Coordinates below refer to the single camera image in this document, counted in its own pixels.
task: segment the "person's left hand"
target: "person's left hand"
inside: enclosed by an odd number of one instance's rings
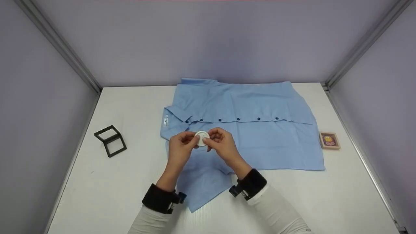
[[[195,132],[181,132],[169,140],[168,163],[156,186],[171,192],[175,189],[176,181],[183,167],[191,156],[193,148],[198,148],[199,136]]]
[[[198,148],[199,136],[195,132],[181,132],[169,140],[168,166],[182,171],[193,148]]]

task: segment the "white sleeve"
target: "white sleeve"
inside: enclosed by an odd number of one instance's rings
[[[294,207],[273,187],[266,185],[248,200],[277,234],[313,234]]]
[[[160,234],[171,216],[142,206],[128,234]]]

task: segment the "black square frame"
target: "black square frame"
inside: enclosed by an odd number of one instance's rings
[[[111,130],[111,129],[113,129],[116,132],[115,135],[112,135],[111,137],[109,137],[107,139],[102,139],[99,136],[100,134],[102,134],[102,133],[104,133],[104,132],[106,132],[108,130]],[[108,126],[108,127],[104,128],[104,129],[102,129],[102,130],[94,133],[94,136],[96,138],[98,138],[101,142],[104,143],[105,151],[107,152],[107,156],[109,158],[111,158],[112,156],[114,156],[114,155],[116,155],[116,154],[118,154],[120,152],[123,152],[124,150],[127,149],[126,143],[124,143],[123,137],[121,136],[120,132],[113,125]],[[111,142],[113,142],[113,141],[115,141],[117,139],[120,139],[121,140],[121,143],[123,144],[123,148],[121,148],[121,149],[117,150],[116,152],[113,152],[112,154],[110,154],[110,151],[108,150],[108,144],[110,144]]]

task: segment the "light blue button-up shirt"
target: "light blue button-up shirt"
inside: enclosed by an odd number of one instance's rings
[[[165,107],[161,136],[221,127],[233,134],[241,156],[253,168],[324,170],[315,118],[290,82],[241,85],[186,79]],[[192,151],[178,179],[194,212],[232,186],[232,173],[214,150]]]

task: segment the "black wristband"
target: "black wristband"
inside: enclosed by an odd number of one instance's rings
[[[147,208],[163,214],[171,214],[173,211],[172,204],[183,203],[186,195],[184,193],[176,194],[173,192],[166,192],[152,184],[147,190],[142,203]]]
[[[267,180],[256,169],[251,171],[238,183],[244,190],[248,199],[254,197],[260,190],[266,186]]]
[[[251,169],[242,180],[238,179],[237,183],[237,185],[230,188],[229,192],[234,197],[242,192],[244,198],[248,201],[266,186],[267,180],[256,169]]]

